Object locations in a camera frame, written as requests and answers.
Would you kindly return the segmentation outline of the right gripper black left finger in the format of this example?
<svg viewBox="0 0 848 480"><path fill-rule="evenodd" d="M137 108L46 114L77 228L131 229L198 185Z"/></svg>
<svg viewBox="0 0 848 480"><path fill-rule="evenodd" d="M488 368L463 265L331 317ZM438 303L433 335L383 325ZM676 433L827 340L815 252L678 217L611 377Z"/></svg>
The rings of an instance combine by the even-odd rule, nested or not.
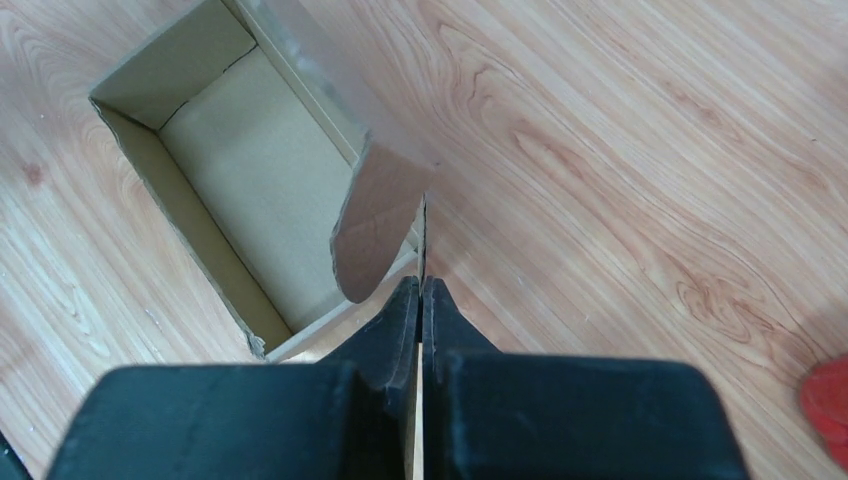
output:
<svg viewBox="0 0 848 480"><path fill-rule="evenodd" d="M420 283L314 363L133 366L92 388L51 479L403 479Z"/></svg>

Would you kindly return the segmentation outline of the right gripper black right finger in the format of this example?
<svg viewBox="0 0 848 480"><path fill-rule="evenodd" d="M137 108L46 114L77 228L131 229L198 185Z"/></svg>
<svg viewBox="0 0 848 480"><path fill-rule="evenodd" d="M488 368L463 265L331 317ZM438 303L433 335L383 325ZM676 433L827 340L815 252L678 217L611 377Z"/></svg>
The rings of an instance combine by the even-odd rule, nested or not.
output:
<svg viewBox="0 0 848 480"><path fill-rule="evenodd" d="M746 479L713 385L656 359L504 353L421 291L428 479Z"/></svg>

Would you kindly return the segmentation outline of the cardboard sheet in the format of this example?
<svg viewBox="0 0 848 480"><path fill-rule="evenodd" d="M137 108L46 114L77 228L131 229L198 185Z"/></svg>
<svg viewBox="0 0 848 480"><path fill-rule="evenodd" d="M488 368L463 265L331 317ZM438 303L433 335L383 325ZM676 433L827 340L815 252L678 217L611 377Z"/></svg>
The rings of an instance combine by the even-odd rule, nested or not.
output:
<svg viewBox="0 0 848 480"><path fill-rule="evenodd" d="M90 100L258 358L423 265L439 155L298 1L199 1Z"/></svg>

